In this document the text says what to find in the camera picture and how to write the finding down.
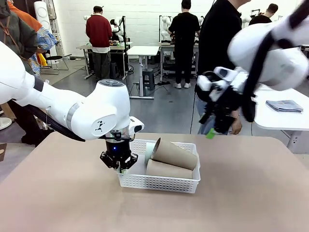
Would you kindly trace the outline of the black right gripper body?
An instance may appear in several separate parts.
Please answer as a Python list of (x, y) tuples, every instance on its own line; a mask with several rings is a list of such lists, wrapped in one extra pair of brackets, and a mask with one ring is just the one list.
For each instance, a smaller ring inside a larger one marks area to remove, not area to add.
[[(211, 91), (204, 91), (201, 89), (199, 84), (196, 84), (195, 93), (197, 94), (197, 111), (200, 116), (203, 116), (205, 113), (205, 107), (207, 103), (209, 103), (211, 100), (211, 98), (209, 98), (209, 94), (211, 94)], [(236, 97), (236, 100), (239, 100), (239, 96), (237, 96), (237, 93), (235, 93), (230, 87), (228, 87), (216, 103), (221, 107), (228, 107), (231, 110), (232, 116), (239, 116), (239, 104), (238, 102), (233, 103), (232, 97)]]

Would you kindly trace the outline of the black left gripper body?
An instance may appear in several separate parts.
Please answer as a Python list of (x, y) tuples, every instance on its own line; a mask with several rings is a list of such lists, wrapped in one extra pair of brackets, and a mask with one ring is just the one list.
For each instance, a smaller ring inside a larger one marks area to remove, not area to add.
[(130, 156), (130, 136), (126, 132), (113, 130), (105, 135), (106, 150), (112, 156)]

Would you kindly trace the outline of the person's right hand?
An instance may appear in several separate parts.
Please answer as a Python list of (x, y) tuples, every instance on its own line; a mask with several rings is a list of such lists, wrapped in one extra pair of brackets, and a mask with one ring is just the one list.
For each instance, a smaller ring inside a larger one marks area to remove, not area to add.
[(237, 118), (235, 118), (232, 126), (231, 126), (231, 134), (232, 135), (237, 135), (241, 132), (242, 130), (242, 123), (241, 123), (241, 119), (240, 116), (238, 116)]

